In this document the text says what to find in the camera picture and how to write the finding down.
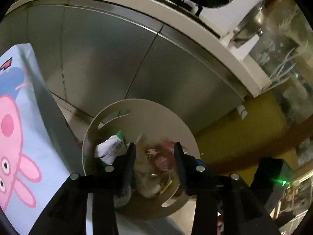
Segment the white green wrapper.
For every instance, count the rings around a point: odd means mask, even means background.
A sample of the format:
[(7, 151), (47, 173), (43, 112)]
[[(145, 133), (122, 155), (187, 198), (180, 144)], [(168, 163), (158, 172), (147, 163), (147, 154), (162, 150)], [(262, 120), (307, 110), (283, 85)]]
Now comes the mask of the white green wrapper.
[(95, 148), (94, 157), (102, 161), (105, 165), (112, 165), (115, 158), (126, 153), (126, 145), (121, 130), (110, 136)]

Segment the pink wrapper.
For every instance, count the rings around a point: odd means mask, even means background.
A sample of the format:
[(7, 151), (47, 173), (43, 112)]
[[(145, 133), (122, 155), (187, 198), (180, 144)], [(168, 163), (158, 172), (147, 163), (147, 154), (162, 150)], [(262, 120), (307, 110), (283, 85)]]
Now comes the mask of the pink wrapper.
[(136, 142), (134, 178), (137, 192), (145, 198), (162, 195), (174, 182), (176, 163), (174, 142), (164, 139), (150, 145), (141, 134)]

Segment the beige round trash bin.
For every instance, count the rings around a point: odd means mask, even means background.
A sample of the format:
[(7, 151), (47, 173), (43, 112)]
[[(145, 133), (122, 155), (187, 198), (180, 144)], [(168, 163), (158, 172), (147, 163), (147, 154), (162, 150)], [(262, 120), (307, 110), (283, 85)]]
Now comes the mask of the beige round trash bin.
[[(93, 173), (95, 146), (118, 131), (122, 132), (126, 143), (135, 142), (141, 134), (147, 136), (149, 146), (169, 139), (181, 143), (189, 155), (200, 158), (192, 132), (174, 112), (150, 100), (126, 99), (107, 106), (89, 125), (82, 147), (82, 163), (86, 175)], [(173, 183), (162, 195), (151, 199), (133, 195), (119, 212), (139, 220), (165, 218), (181, 209), (190, 198), (181, 193), (171, 205), (163, 206), (163, 203), (174, 196), (179, 186), (179, 177), (175, 174)]]

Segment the grey kitchen cabinets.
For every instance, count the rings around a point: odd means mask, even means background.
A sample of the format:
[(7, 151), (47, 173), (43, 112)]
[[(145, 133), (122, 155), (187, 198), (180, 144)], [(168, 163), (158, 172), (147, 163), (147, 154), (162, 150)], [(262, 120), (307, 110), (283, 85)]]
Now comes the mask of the grey kitchen cabinets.
[(1, 21), (1, 52), (32, 45), (50, 91), (96, 116), (129, 98), (157, 102), (192, 133), (242, 104), (242, 83), (202, 46), (145, 14), (95, 0), (38, 0)]

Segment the blue cartoon pig tablecloth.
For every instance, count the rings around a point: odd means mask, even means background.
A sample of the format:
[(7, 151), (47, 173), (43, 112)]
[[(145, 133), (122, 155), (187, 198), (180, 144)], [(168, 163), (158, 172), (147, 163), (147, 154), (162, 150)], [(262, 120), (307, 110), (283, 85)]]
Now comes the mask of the blue cartoon pig tablecloth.
[(64, 120), (32, 45), (14, 45), (1, 56), (1, 210), (19, 234), (69, 176), (48, 118)]

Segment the steel wok lid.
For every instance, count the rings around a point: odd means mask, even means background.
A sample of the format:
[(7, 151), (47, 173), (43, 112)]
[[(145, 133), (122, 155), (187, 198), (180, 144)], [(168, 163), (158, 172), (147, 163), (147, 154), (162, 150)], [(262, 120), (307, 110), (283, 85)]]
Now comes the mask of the steel wok lid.
[(240, 46), (250, 40), (256, 34), (261, 33), (265, 16), (262, 12), (264, 2), (257, 3), (235, 27), (231, 42)]

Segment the black gas stove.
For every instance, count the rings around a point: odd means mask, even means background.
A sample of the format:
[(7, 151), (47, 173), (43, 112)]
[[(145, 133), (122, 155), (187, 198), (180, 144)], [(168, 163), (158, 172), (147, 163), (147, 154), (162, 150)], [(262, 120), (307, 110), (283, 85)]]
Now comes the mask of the black gas stove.
[(220, 39), (220, 35), (210, 27), (208, 23), (205, 22), (204, 19), (200, 18), (201, 13), (203, 12), (204, 7), (202, 5), (195, 4), (189, 0), (165, 0), (167, 5), (171, 4), (171, 6), (181, 12), (182, 14), (188, 16), (199, 25), (204, 27), (206, 30), (211, 32), (215, 37)]

